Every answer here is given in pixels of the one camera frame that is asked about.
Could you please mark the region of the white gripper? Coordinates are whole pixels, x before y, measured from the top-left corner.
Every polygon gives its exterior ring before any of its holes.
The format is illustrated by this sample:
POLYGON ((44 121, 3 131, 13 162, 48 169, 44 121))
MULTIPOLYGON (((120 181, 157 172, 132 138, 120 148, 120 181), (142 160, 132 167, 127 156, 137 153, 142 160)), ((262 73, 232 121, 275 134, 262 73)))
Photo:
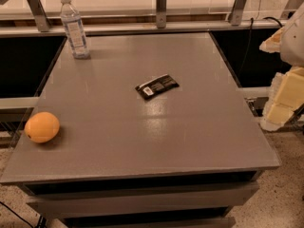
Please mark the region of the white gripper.
POLYGON ((259 49, 280 52, 281 60, 293 66, 285 74, 275 75, 262 112, 261 128, 277 131, 304 105, 304 3, 259 49))

